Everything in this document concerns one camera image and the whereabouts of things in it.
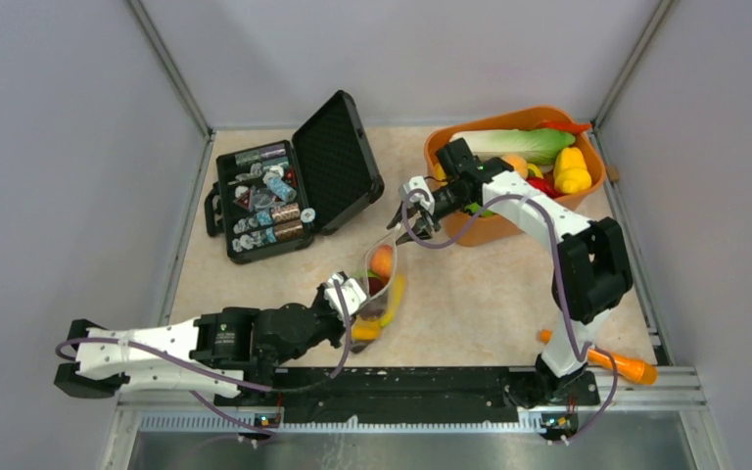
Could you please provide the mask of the yellow bell pepper toy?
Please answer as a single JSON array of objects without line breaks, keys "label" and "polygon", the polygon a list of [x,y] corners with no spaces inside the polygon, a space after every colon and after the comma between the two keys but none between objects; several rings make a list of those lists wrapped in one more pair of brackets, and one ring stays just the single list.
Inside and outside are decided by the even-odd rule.
[{"label": "yellow bell pepper toy", "polygon": [[357,319],[351,327],[351,336],[355,342],[373,342],[378,340],[383,331],[379,320]]}]

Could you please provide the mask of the dark purple fruit toy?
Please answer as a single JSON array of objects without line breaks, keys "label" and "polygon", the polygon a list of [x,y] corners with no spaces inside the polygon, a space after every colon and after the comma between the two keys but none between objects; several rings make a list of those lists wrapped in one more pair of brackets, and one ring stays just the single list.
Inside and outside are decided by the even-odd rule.
[{"label": "dark purple fruit toy", "polygon": [[382,317],[387,304],[388,282],[384,279],[367,278],[368,299],[358,315],[365,320],[377,320]]}]

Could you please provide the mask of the green apple toy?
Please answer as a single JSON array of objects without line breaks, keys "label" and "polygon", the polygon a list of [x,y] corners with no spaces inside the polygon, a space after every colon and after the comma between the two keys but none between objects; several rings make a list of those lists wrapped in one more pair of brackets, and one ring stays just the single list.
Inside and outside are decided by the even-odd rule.
[{"label": "green apple toy", "polygon": [[376,272],[374,272],[373,270],[370,270],[370,269],[367,270],[367,277],[368,278],[380,279],[380,280],[383,280],[383,281],[385,279],[383,276],[379,275],[378,273],[376,273]]}]

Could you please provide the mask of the clear dotted zip bag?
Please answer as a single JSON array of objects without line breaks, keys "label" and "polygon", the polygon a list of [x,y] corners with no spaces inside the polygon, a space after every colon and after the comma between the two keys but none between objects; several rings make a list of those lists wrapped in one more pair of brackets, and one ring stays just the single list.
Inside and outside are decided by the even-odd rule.
[{"label": "clear dotted zip bag", "polygon": [[404,257],[398,241],[398,223],[368,247],[357,263],[353,277],[366,295],[355,310],[352,322],[352,352],[362,353],[385,333],[399,312],[407,287]]}]

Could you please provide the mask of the yellow banana toy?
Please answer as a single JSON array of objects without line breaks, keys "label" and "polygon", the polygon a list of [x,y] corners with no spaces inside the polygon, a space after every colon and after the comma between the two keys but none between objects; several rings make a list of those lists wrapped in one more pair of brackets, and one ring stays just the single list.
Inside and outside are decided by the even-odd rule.
[{"label": "yellow banana toy", "polygon": [[379,325],[382,328],[386,328],[395,318],[396,314],[400,310],[401,303],[404,297],[404,293],[407,285],[407,276],[404,274],[397,274],[392,278],[389,292],[387,294],[387,304],[384,314],[379,320]]}]

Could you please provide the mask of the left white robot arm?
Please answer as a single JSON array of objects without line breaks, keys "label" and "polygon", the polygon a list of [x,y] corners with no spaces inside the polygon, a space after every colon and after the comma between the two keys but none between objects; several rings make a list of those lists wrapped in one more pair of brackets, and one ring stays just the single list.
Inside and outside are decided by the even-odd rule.
[{"label": "left white robot arm", "polygon": [[110,330],[86,319],[70,325],[57,345],[54,384],[77,399],[118,393],[176,390],[263,404],[273,394],[297,394],[307,385],[276,384],[283,363],[323,342],[353,346],[354,316],[369,304],[369,283],[337,272],[317,288],[311,305],[230,306],[167,326]]}]

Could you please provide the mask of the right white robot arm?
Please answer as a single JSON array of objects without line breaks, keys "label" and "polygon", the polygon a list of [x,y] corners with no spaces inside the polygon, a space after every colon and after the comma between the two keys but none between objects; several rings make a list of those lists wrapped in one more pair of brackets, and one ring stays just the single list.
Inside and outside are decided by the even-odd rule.
[{"label": "right white robot arm", "polygon": [[399,189],[400,203],[388,228],[428,249],[441,219],[477,203],[538,240],[551,254],[551,294],[559,326],[536,359],[534,371],[511,386],[509,396],[531,408],[560,403],[583,376],[588,352],[611,309],[633,285],[623,230],[611,217],[594,220],[558,204],[533,187],[501,157],[482,161],[456,139],[437,153],[446,180],[433,190],[416,176]]}]

